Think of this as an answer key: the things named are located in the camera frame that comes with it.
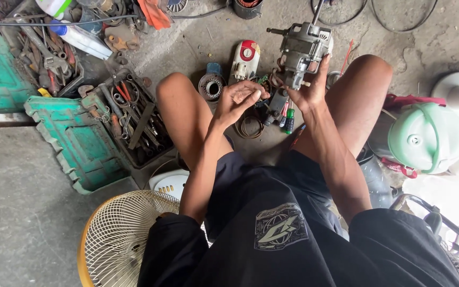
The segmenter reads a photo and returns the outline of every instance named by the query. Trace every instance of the mint green fan motor cover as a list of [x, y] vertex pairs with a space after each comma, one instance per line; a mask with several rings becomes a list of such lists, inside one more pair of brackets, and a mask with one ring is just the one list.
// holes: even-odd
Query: mint green fan motor cover
[[389, 150], [405, 166], [437, 174], [459, 159], [459, 117], [435, 103], [413, 104], [388, 134]]

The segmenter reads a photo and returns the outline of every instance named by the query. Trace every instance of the white fan grille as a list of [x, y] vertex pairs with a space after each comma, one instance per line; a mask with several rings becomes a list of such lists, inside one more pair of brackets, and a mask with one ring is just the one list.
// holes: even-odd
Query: white fan grille
[[95, 287], [136, 286], [148, 231], [163, 212], [178, 213], [180, 202], [165, 193], [128, 192], [99, 208], [84, 245]]

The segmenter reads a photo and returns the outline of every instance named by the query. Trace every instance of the green-handled screwdriver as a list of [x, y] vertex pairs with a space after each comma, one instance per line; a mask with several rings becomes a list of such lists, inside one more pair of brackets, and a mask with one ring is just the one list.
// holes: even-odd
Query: green-handled screwdriver
[[293, 109], [293, 103], [290, 99], [290, 104], [288, 105], [290, 108], [286, 111], [286, 123], [284, 124], [284, 132], [287, 134], [291, 134], [293, 132], [293, 124], [295, 122], [295, 109]]

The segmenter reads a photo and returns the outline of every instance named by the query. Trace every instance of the black shorts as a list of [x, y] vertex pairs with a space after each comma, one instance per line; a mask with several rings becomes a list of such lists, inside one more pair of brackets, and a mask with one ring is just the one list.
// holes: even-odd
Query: black shorts
[[305, 216], [314, 213], [313, 217], [320, 218], [318, 221], [337, 233], [341, 232], [338, 218], [328, 210], [332, 197], [318, 163], [302, 153], [290, 150], [276, 166], [255, 166], [248, 164], [238, 152], [231, 152], [217, 162], [214, 188], [205, 220], [210, 241], [214, 241], [231, 220], [234, 208], [228, 206], [234, 204], [228, 201], [239, 200], [239, 180], [247, 176], [272, 177], [290, 186]]

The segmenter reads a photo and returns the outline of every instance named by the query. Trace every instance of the orange cloth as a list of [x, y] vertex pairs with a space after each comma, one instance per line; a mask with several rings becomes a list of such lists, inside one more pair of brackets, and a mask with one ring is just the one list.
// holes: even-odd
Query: orange cloth
[[159, 30], [171, 27], [169, 18], [158, 8], [159, 0], [138, 0], [139, 7], [143, 10], [146, 21], [150, 26]]

